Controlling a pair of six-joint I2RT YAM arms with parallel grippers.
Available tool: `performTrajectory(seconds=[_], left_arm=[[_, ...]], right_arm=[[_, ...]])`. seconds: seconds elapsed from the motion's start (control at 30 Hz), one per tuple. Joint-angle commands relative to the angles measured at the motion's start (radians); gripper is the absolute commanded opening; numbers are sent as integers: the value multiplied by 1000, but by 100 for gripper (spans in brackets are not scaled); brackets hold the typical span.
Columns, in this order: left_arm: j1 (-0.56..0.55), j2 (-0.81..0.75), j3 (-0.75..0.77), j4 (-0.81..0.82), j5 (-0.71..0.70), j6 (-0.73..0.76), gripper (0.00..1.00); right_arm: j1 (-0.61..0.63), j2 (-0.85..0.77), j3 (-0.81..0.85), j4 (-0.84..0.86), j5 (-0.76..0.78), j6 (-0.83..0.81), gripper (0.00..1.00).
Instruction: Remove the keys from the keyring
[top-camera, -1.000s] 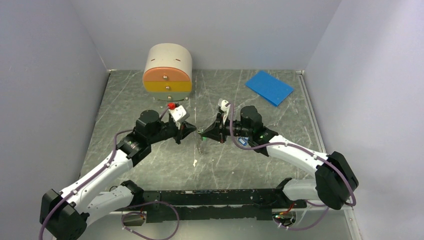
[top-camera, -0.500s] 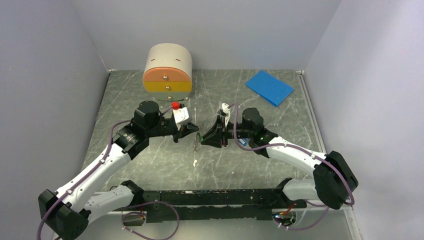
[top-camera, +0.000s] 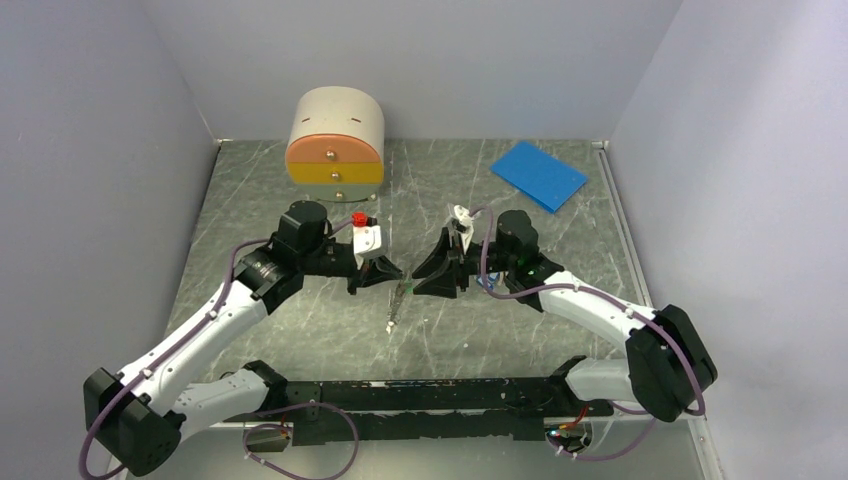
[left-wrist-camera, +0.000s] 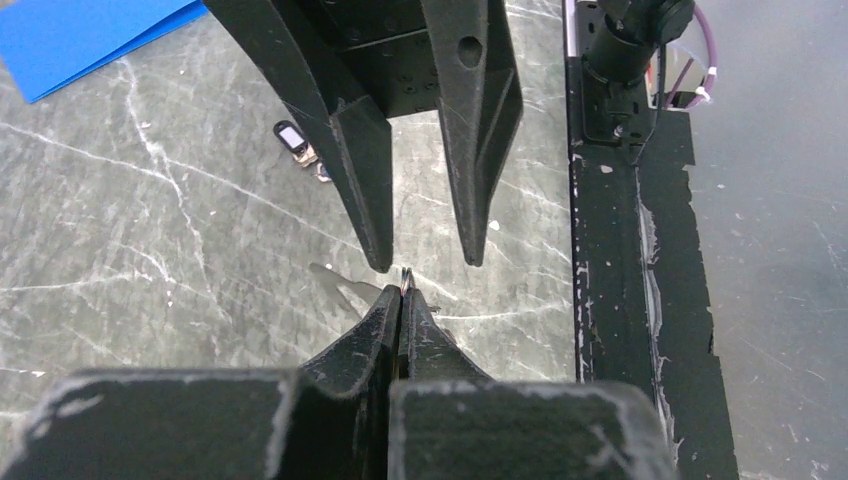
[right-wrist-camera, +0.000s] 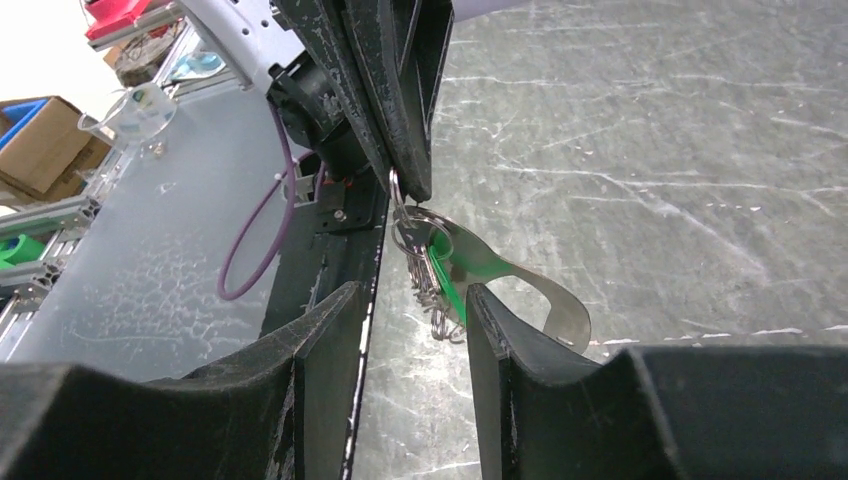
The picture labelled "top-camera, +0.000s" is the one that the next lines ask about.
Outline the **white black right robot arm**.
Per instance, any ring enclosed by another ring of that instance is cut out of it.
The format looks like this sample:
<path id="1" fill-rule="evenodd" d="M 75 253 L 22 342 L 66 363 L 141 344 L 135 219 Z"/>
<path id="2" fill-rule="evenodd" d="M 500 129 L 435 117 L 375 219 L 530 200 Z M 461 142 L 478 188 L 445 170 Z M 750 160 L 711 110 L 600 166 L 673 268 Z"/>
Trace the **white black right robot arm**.
<path id="1" fill-rule="evenodd" d="M 620 350 L 620 360 L 580 359 L 567 367 L 549 390 L 561 414 L 600 400 L 637 404 L 663 422 L 705 414 L 704 393 L 718 372 L 685 310 L 626 301 L 579 279 L 542 253 L 523 210 L 491 215 L 483 240 L 475 242 L 477 214 L 453 206 L 434 248 L 412 273 L 414 294 L 454 298 L 478 278 L 490 297 L 572 321 Z"/>

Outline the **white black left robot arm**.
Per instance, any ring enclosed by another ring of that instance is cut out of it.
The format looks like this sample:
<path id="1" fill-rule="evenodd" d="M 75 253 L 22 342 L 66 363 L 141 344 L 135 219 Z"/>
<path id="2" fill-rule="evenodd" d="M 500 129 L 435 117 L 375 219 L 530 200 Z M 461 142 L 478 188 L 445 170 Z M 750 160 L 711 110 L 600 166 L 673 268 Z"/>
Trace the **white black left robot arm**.
<path id="1" fill-rule="evenodd" d="M 216 293 L 167 338 L 117 372 L 93 372 L 83 386 L 87 433 L 80 475 L 90 477 L 94 443 L 112 454 L 120 470 L 143 476 L 183 440 L 217 422 L 248 413 L 272 420 L 287 410 L 318 408 L 318 395 L 297 392 L 262 361 L 211 383 L 197 383 L 196 376 L 299 292 L 309 276 L 343 278 L 350 294 L 402 278 L 387 257 L 389 235 L 375 218 L 357 212 L 347 225 L 352 238 L 341 242 L 323 205 L 294 202 L 269 237 L 231 251 Z"/>

